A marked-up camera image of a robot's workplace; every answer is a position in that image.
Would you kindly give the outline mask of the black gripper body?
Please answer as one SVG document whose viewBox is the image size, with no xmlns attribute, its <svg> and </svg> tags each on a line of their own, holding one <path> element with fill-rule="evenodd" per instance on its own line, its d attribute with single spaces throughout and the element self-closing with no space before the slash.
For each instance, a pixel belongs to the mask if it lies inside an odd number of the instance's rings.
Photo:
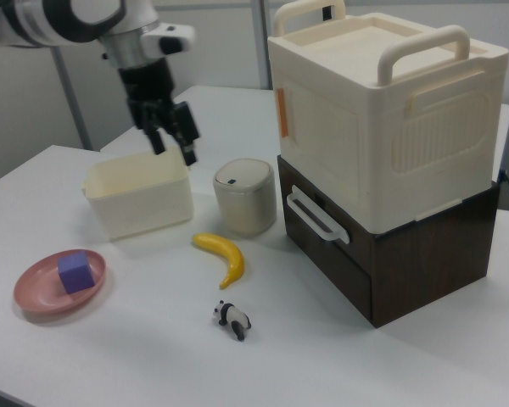
<svg viewBox="0 0 509 407">
<path fill-rule="evenodd" d="M 126 90 L 126 101 L 134 124 L 144 129 L 145 120 L 156 120 L 165 130 L 173 105 L 171 94 L 175 87 L 166 59 L 130 69 L 119 69 Z"/>
</svg>

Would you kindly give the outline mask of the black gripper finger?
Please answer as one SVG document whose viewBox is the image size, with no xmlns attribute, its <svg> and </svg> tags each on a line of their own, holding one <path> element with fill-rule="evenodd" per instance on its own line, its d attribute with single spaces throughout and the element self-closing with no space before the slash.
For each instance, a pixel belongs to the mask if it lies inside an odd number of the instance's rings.
<svg viewBox="0 0 509 407">
<path fill-rule="evenodd" d="M 197 162 L 194 141 L 199 138 L 198 128 L 187 102 L 180 102 L 171 111 L 170 134 L 178 144 L 186 166 Z"/>
<path fill-rule="evenodd" d="M 143 132 L 148 137 L 151 146 L 156 155 L 165 151 L 165 145 L 159 134 L 160 120 L 158 115 L 158 106 L 154 103 L 146 102 L 142 107 Z"/>
</svg>

